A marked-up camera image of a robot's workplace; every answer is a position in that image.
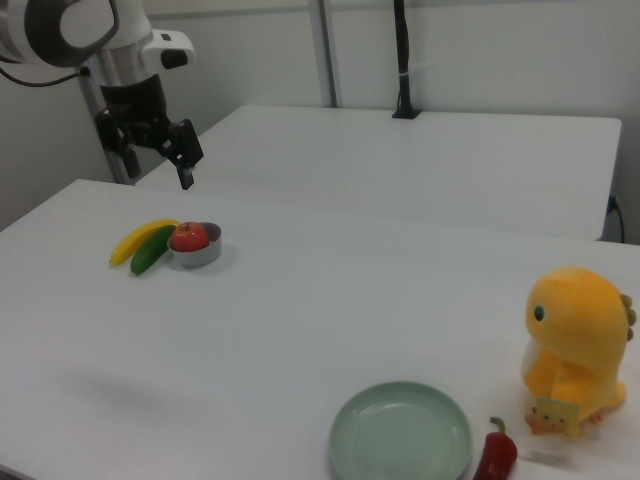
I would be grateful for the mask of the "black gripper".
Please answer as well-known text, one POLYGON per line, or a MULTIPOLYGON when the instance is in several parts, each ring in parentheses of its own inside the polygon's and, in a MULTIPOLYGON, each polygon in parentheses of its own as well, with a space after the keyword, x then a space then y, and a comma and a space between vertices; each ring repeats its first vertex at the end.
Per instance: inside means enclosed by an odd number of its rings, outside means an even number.
POLYGON ((192 122, 169 121, 160 77, 127 86, 101 86, 106 108, 95 116, 97 132, 106 151, 120 157, 130 179, 141 174, 136 146, 161 149, 174 165, 183 190, 194 184, 193 170, 204 157, 192 122))

